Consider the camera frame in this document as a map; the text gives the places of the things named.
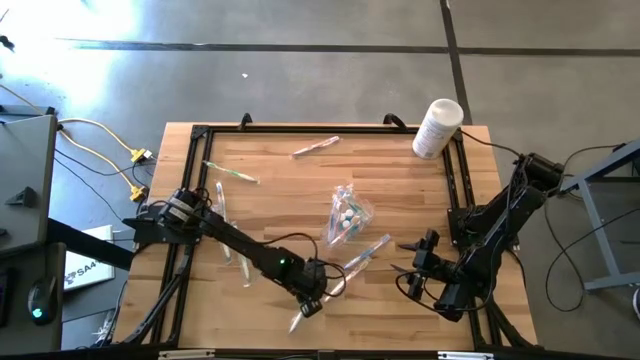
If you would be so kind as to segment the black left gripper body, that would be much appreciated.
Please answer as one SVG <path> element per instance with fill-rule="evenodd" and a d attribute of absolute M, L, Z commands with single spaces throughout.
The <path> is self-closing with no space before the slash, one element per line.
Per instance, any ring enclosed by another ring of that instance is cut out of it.
<path fill-rule="evenodd" d="M 323 308 L 321 298 L 327 287 L 327 277 L 323 265 L 306 264 L 294 276 L 293 285 L 296 300 L 305 318 L 312 317 Z"/>

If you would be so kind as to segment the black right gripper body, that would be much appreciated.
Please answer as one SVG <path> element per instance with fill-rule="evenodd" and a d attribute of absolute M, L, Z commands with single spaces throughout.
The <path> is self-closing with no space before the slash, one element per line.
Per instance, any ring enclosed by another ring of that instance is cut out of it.
<path fill-rule="evenodd" d="M 428 278 L 447 280 L 449 278 L 448 267 L 451 262 L 434 253 L 434 248 L 439 243 L 440 236 L 435 230 L 428 230 L 423 238 L 418 240 L 424 249 L 413 251 L 415 253 L 412 266 L 418 275 L 407 276 L 409 285 L 409 297 L 421 299 L 424 285 Z"/>

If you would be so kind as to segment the orange toothbrush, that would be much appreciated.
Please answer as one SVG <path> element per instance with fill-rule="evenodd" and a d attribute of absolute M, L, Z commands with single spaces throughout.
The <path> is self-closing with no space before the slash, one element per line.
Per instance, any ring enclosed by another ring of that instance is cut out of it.
<path fill-rule="evenodd" d="M 307 154 L 307 153 L 310 153 L 310 152 L 313 152 L 313 151 L 316 151 L 316 150 L 319 150 L 319 149 L 323 149 L 323 148 L 329 147 L 329 146 L 339 142 L 340 140 L 341 140 L 341 138 L 339 136 L 330 137 L 330 138 L 325 139 L 323 141 L 320 141 L 320 142 L 314 143 L 312 145 L 309 145 L 307 147 L 304 147 L 302 149 L 296 150 L 295 152 L 293 152 L 290 155 L 290 158 L 291 159 L 298 158 L 298 157 L 300 157 L 300 156 L 302 156 L 304 154 Z"/>
<path fill-rule="evenodd" d="M 352 279 L 354 279 L 360 272 L 362 272 L 368 266 L 368 264 L 371 262 L 371 260 L 372 260 L 371 257 L 367 257 L 364 260 L 362 260 L 361 262 L 359 262 L 358 264 L 356 264 L 355 267 L 346 274 L 346 278 L 344 280 L 341 280 L 329 292 L 328 295 L 324 296 L 324 298 L 322 299 L 322 302 L 326 303 L 326 302 L 330 301 L 332 298 L 339 297 L 344 292 L 347 284 Z"/>

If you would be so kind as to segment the white wipes canister yellow label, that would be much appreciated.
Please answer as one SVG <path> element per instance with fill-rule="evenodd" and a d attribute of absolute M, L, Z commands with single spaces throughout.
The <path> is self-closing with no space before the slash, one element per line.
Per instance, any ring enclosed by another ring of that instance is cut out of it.
<path fill-rule="evenodd" d="M 463 120 L 464 110 L 456 101 L 446 98 L 433 101 L 412 142 L 413 152 L 423 159 L 437 157 Z"/>

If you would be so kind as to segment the blue-grey metal stand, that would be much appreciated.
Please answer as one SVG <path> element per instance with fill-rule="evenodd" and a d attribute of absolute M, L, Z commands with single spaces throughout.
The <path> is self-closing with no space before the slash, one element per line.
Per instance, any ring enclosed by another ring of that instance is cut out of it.
<path fill-rule="evenodd" d="M 640 138 L 615 145 L 598 163 L 561 182 L 560 195 L 579 193 L 592 226 L 580 239 L 596 239 L 606 266 L 605 276 L 582 282 L 587 292 L 640 285 L 640 265 L 625 271 L 616 257 L 624 245 L 640 245 L 640 170 L 635 176 L 618 171 L 638 161 Z"/>

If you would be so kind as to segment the white printed box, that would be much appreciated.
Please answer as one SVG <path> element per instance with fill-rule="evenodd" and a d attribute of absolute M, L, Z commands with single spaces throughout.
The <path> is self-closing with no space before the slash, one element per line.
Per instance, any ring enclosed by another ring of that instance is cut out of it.
<path fill-rule="evenodd" d="M 65 255 L 64 292 L 94 285 L 115 278 L 112 265 L 101 263 L 77 253 L 67 251 Z"/>

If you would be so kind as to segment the black diagonal beam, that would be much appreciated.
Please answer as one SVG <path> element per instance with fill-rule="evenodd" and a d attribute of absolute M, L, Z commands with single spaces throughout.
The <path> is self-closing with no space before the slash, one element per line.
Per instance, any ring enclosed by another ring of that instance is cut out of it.
<path fill-rule="evenodd" d="M 57 220 L 48 219 L 46 243 L 62 243 L 68 251 L 86 256 L 122 270 L 129 270 L 132 251 L 98 239 Z"/>

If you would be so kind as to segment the dark grey desk top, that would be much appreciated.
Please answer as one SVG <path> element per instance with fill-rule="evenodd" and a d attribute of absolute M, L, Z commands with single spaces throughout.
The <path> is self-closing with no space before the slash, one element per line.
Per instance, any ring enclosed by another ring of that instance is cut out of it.
<path fill-rule="evenodd" d="M 0 258 L 0 357 L 57 351 L 62 338 L 62 290 L 66 248 L 47 245 Z M 38 308 L 49 320 L 38 325 L 28 306 L 29 292 L 36 282 L 55 288 Z"/>

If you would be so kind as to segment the black computer mouse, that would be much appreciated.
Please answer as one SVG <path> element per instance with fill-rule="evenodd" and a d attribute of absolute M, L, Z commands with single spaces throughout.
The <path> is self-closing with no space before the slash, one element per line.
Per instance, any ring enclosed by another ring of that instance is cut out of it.
<path fill-rule="evenodd" d="M 57 315 L 57 279 L 53 276 L 36 280 L 29 290 L 27 309 L 37 326 L 51 323 Z"/>

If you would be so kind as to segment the small black wedge part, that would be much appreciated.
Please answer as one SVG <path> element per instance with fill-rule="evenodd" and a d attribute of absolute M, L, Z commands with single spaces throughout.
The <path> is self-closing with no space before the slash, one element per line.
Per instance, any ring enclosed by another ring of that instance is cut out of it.
<path fill-rule="evenodd" d="M 33 208 L 37 204 L 37 193 L 34 189 L 26 186 L 22 191 L 11 196 L 5 201 L 8 206 L 22 206 Z"/>

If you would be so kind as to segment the black aluminium rig frame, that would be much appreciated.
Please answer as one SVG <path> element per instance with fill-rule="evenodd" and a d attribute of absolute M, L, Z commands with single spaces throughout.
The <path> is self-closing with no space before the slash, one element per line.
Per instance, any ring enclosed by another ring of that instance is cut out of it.
<path fill-rule="evenodd" d="M 194 253 L 178 345 L 226 355 L 236 349 L 264 356 L 307 355 L 317 350 L 366 351 L 456 350 L 473 347 L 472 320 L 448 321 L 404 297 L 390 266 L 409 266 L 412 254 L 398 247 L 414 242 L 428 229 L 439 232 L 439 255 L 455 259 L 449 238 L 450 196 L 446 170 L 458 183 L 470 183 L 475 201 L 490 201 L 502 187 L 496 158 L 484 126 L 463 130 L 467 163 L 456 158 L 425 160 L 411 148 L 416 130 L 386 125 L 250 124 L 216 125 L 213 135 L 190 141 L 191 125 L 171 123 L 163 137 L 151 194 L 165 198 L 180 185 L 186 157 L 209 155 L 212 162 L 260 179 L 259 184 L 208 172 L 206 184 L 221 182 L 229 218 L 240 230 L 308 257 L 319 254 L 344 263 L 385 234 L 389 243 L 352 279 L 345 293 L 326 303 L 289 334 L 297 314 L 295 299 L 273 282 L 256 277 L 244 287 L 237 265 L 226 265 L 211 239 Z M 333 136 L 341 140 L 298 158 L 290 155 Z M 371 223 L 349 242 L 328 247 L 322 238 L 332 195 L 341 185 L 373 206 Z"/>

